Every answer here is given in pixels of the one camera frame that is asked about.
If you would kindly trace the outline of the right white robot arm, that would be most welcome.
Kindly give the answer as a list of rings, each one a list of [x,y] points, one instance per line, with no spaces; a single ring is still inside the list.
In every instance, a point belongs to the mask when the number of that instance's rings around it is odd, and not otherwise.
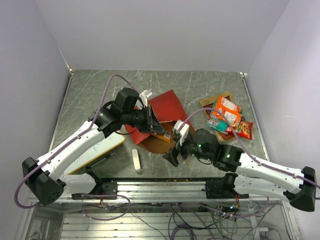
[[[290,168],[249,155],[239,147],[221,144],[203,128],[175,140],[175,146],[162,156],[174,167],[179,164],[178,156],[183,159],[193,156],[226,173],[218,186],[207,189],[208,194],[226,198],[260,195],[286,201],[300,211],[315,211],[317,189],[313,168]]]

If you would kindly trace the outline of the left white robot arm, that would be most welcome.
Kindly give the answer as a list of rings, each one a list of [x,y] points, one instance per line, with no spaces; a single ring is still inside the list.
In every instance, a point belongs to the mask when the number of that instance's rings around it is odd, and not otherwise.
[[[142,134],[162,134],[164,128],[158,121],[153,107],[148,103],[150,90],[138,93],[125,87],[115,100],[101,102],[98,109],[58,147],[38,159],[26,158],[22,162],[23,182],[38,199],[48,206],[62,194],[84,194],[91,199],[102,193],[101,181],[91,173],[65,175],[65,170],[81,155],[123,125],[135,128]]]

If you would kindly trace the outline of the orange snack packet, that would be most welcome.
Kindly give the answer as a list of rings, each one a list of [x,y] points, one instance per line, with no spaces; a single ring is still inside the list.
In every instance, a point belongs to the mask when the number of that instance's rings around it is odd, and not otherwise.
[[[221,114],[218,114],[216,111],[212,110],[210,113],[211,117],[216,117],[224,121],[224,116],[232,127],[237,127],[241,122],[241,108],[232,101],[228,100],[226,97],[219,96],[213,103],[212,108]]]

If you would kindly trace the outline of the teal snack packet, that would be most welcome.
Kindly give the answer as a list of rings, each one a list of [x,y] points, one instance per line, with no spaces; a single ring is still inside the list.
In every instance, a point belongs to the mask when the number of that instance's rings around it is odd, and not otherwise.
[[[229,127],[225,121],[216,117],[209,118],[206,125],[221,133],[226,133]]]

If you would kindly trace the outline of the red paper bag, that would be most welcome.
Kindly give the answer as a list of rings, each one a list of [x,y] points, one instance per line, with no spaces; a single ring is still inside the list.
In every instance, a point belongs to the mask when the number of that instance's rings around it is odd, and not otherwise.
[[[148,103],[152,106],[155,116],[161,124],[173,127],[178,120],[184,121],[187,119],[184,107],[172,89],[153,97]],[[124,127],[130,133],[134,144],[150,153],[166,154],[169,148],[175,145],[173,140],[168,142],[152,134],[140,133],[129,125]]]

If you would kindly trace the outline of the gold teal chips bag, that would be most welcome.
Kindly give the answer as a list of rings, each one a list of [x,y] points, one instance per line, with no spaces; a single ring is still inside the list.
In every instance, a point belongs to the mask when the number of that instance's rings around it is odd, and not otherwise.
[[[235,138],[228,123],[234,129],[239,127],[242,120],[242,108],[236,104],[230,92],[204,98],[200,104],[203,108],[213,108],[222,113],[220,115],[214,110],[205,110],[208,118],[206,125],[215,130],[220,141],[226,142]]]

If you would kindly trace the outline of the red yellow snack packet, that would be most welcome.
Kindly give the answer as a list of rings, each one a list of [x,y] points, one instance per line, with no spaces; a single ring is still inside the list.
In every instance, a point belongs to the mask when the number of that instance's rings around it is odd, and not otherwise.
[[[239,137],[242,137],[242,138],[245,138],[248,140],[252,140],[252,138],[253,138],[253,135],[252,135],[253,125],[254,124],[252,122],[242,120],[237,125],[237,127],[234,128],[234,130]]]

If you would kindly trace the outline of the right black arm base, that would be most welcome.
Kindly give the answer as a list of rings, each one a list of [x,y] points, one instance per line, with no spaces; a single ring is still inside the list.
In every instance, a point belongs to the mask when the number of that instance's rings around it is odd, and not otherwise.
[[[247,199],[249,197],[248,194],[239,194],[232,183],[224,183],[220,178],[207,181],[202,191],[205,192],[207,199],[235,199],[237,196]]]

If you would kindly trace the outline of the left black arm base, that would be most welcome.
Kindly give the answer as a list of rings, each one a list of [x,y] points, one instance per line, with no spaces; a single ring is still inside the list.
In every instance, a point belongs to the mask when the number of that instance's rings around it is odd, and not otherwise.
[[[97,184],[89,195],[99,195],[99,197],[87,196],[80,193],[71,195],[73,200],[93,200],[93,199],[107,199],[115,200],[118,193],[118,184],[116,182],[103,182]]]

